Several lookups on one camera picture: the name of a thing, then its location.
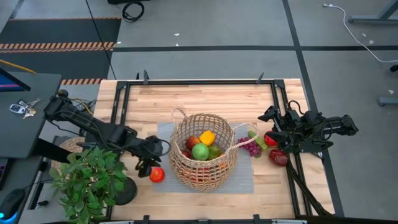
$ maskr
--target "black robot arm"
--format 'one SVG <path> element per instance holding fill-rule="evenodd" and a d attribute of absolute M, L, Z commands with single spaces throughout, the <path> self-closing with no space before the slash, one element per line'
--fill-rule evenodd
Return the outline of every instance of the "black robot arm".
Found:
<path fill-rule="evenodd" d="M 139 177 L 150 175 L 152 166 L 160 166 L 162 156 L 162 142 L 156 136 L 145 139 L 137 138 L 137 131 L 119 124 L 106 123 L 84 112 L 79 111 L 67 96 L 54 96 L 44 109 L 45 119 L 52 121 L 68 121 L 91 133 L 98 143 L 106 149 L 115 151 L 128 151 L 132 156 L 137 156 L 139 162 L 136 170 Z"/>
<path fill-rule="evenodd" d="M 258 118 L 265 122 L 273 120 L 272 132 L 267 135 L 278 142 L 279 148 L 285 152 L 321 152 L 333 145 L 328 141 L 331 134 L 352 136 L 358 132 L 348 115 L 326 118 L 322 113 L 307 111 L 300 117 L 290 109 L 282 116 L 275 106 L 270 106 Z"/>

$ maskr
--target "green plant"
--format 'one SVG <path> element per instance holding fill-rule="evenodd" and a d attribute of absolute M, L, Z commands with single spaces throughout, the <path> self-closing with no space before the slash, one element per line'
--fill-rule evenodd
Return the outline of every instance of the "green plant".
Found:
<path fill-rule="evenodd" d="M 104 206 L 115 204 L 114 198 L 124 188 L 127 170 L 116 161 L 112 151 L 98 147 L 68 155 L 70 164 L 61 164 L 60 172 L 51 168 L 53 187 L 64 196 L 60 199 L 66 217 L 72 223 L 86 224 L 104 219 Z"/>

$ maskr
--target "black flower pot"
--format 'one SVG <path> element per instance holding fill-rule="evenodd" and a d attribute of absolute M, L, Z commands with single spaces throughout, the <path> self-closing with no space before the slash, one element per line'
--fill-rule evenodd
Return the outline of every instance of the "black flower pot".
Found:
<path fill-rule="evenodd" d="M 116 205 L 127 205 L 137 196 L 137 185 L 128 177 L 124 181 L 124 189 L 114 198 Z"/>

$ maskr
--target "yellow bell pepper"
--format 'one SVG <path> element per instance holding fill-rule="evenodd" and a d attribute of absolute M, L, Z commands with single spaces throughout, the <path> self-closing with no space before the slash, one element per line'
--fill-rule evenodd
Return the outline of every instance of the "yellow bell pepper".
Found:
<path fill-rule="evenodd" d="M 207 130 L 199 137 L 199 140 L 206 146 L 211 146 L 216 140 L 216 135 Z"/>

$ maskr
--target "monitor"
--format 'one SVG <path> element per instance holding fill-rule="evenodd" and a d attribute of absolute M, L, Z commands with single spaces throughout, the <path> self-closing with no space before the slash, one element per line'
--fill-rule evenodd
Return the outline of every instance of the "monitor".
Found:
<path fill-rule="evenodd" d="M 0 92 L 29 91 L 30 87 L 0 68 Z"/>

